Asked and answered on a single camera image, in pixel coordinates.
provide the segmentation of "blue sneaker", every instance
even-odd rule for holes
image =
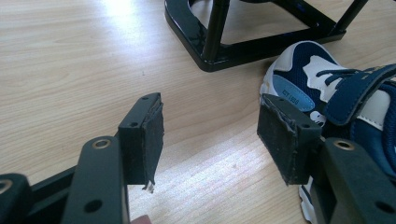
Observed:
[[[289,46],[269,67],[260,94],[288,100],[322,127],[323,137],[363,146],[385,174],[396,177],[396,64],[364,71],[341,66],[320,44]],[[300,186],[305,219],[316,223],[310,184]]]

